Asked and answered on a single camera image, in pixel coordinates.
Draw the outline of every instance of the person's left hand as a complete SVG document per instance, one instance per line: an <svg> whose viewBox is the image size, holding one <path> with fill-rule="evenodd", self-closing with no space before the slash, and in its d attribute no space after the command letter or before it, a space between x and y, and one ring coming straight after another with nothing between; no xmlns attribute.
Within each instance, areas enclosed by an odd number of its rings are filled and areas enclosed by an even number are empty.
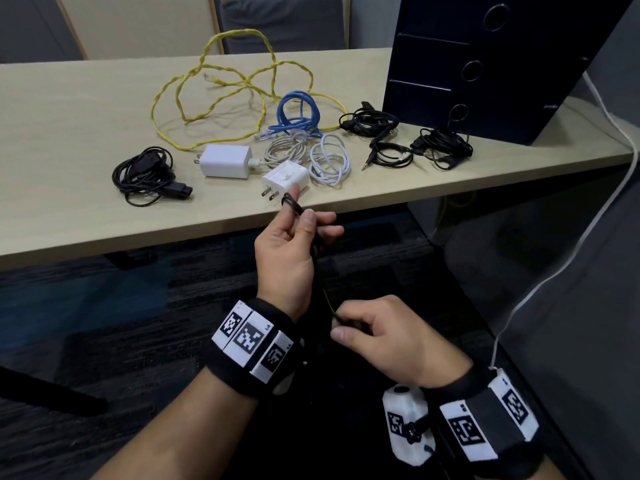
<svg viewBox="0 0 640 480"><path fill-rule="evenodd" d="M300 189L294 185L289 193L297 200ZM284 204L255 240L258 298L281 309L293 322L307 311L311 301L314 263L310 251L316 229L325 242L331 243L344 233L344 227L329 225L335 219L335 212L311 209L297 217L291 206Z"/></svg>

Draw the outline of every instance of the hand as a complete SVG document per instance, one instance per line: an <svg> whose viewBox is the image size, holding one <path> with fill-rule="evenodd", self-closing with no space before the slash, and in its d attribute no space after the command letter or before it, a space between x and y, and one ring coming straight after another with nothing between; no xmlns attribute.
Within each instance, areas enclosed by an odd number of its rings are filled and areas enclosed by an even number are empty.
<svg viewBox="0 0 640 480"><path fill-rule="evenodd" d="M396 296L346 301L337 314L363 322L373 337L333 320L331 338L362 355L400 384L444 387L464 376L473 363Z"/></svg>
<svg viewBox="0 0 640 480"><path fill-rule="evenodd" d="M300 196L297 185L289 192ZM311 243L317 229L325 242L331 243L344 234L342 226L330 226L335 212L307 209L297 217L291 206L284 204L280 213L255 240L255 262L258 266L258 298L281 309L297 322L311 301L314 263Z"/></svg>

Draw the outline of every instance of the black wristband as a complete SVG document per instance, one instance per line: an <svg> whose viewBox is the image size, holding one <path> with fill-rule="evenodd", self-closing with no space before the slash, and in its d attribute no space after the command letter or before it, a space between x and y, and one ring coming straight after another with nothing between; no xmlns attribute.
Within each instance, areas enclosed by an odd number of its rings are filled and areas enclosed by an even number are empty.
<svg viewBox="0 0 640 480"><path fill-rule="evenodd" d="M439 432L474 475L526 480L538 471L538 421L505 373L474 365L452 384L423 392L437 407Z"/></svg>
<svg viewBox="0 0 640 480"><path fill-rule="evenodd" d="M242 395L263 397L301 361L300 337L291 318L255 298L238 301L207 343L207 368Z"/></svg>

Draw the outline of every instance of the coiled white cable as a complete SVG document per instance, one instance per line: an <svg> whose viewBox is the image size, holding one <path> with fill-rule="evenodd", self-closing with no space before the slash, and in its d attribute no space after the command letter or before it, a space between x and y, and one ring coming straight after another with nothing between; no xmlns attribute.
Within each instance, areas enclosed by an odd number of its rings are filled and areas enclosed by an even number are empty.
<svg viewBox="0 0 640 480"><path fill-rule="evenodd" d="M536 285L536 287L533 288L533 290L531 290L529 292L529 294L526 295L523 298L523 300L521 302L519 302L513 308L513 310L509 314L509 318L507 319L507 323L505 323L503 329L500 330L500 333L498 333L498 335L495 336L495 341L493 343L493 354L492 354L492 357L491 357L491 365L489 366L489 369L492 369L492 370L495 370L495 368L496 368L495 367L495 359L496 359L496 356L498 354L498 342L500 341L500 337L502 336L502 334L505 331L507 331L509 325L511 324L511 320L513 319L513 316L518 312L519 309L521 309L526 304L526 302L528 302L531 299L531 297L533 295L535 295L538 292L538 290L545 283L548 283L549 281L554 279L556 276L558 276L558 274L562 273L565 269L567 269L567 267L569 267L569 265L573 262L575 257L578 255L578 252L580 252L580 249L581 249L582 245L587 240L587 237L589 236L591 231L593 231L594 227L596 227L598 222L600 222L600 219L606 213L606 211L610 208L610 206L613 203L613 201L615 201L615 199L618 198L618 196L620 195L622 190L629 183L629 180L631 179L631 176L633 176L634 172L636 171L636 167L638 165L638 147L636 145L636 142L624 131L624 129L622 129L620 127L620 124L615 119L613 119L613 116L611 115L611 113L608 112L608 110L607 110L607 108L606 108L606 106L604 104L604 101L602 100L602 96L600 95L600 93L598 92L598 90L597 90L596 86L594 85L593 81L589 77L589 74L587 74L587 72L585 72L582 77L584 78L584 81L587 83L587 86L589 87L589 90L591 91L593 96L596 98L596 101L598 102L600 108L602 109L602 112L604 113L605 117L609 120L609 122L613 125L613 127L615 129L617 129L619 131L619 133L622 136L624 136L629 141L629 143L631 144L631 148L633 149L633 158L631 160L631 166L629 167L629 170L628 170L627 174L625 175L625 177L622 179L622 182L620 182L620 185L618 185L618 188L611 194L611 197L609 197L609 199L606 202L604 202L604 205L602 206L600 211L596 214L596 217L593 218L593 220L591 221L591 224L589 224L587 229L580 236L580 239L578 239L578 242L576 243L575 247L571 251L571 254L567 258L567 260L564 262L564 264L562 266L560 266L560 269L558 269L554 274L552 274L548 278L540 281Z"/></svg>
<svg viewBox="0 0 640 480"><path fill-rule="evenodd" d="M286 160L302 163L307 154L309 135L304 132L283 134L274 139L264 151L264 165L276 168Z"/></svg>
<svg viewBox="0 0 640 480"><path fill-rule="evenodd" d="M336 143L327 141L329 138L336 140ZM327 147L337 148L338 152L332 150L330 153ZM331 187L340 185L351 173L351 161L347 155L347 148L343 140L334 134L326 134L315 144L309 152L311 166L309 174L316 182Z"/></svg>

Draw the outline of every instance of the wooden trim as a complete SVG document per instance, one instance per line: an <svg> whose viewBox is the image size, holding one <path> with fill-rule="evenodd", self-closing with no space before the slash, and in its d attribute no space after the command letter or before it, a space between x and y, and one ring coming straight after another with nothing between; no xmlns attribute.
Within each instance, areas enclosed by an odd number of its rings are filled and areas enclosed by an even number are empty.
<svg viewBox="0 0 640 480"><path fill-rule="evenodd" d="M220 33L220 23L218 22L218 10L216 10L216 1L215 0L209 0L209 8L211 10L211 20L213 22L213 31L216 34ZM222 40L218 40L218 49L220 51L220 54L224 54L225 53L225 46L222 44Z"/></svg>
<svg viewBox="0 0 640 480"><path fill-rule="evenodd" d="M343 13L345 14L345 21L344 21L344 37L345 37L345 41L347 42L347 48L349 47L349 36L351 35L351 0L344 0L345 3L347 3L346 6L346 10L343 10Z"/></svg>
<svg viewBox="0 0 640 480"><path fill-rule="evenodd" d="M88 61L89 56L86 55L86 51L82 45L82 42L80 42L80 38L78 37L76 29L74 28L74 24L71 22L71 19L69 18L69 14L67 13L67 9L65 8L65 5L62 3L62 0L55 0L55 1L58 4L58 8L60 9L60 12L62 12L62 16L65 19L65 23L67 24L69 31L71 32L71 37L73 37L74 40L76 41L78 50L80 50L80 54L83 56L83 59L85 61Z"/></svg>

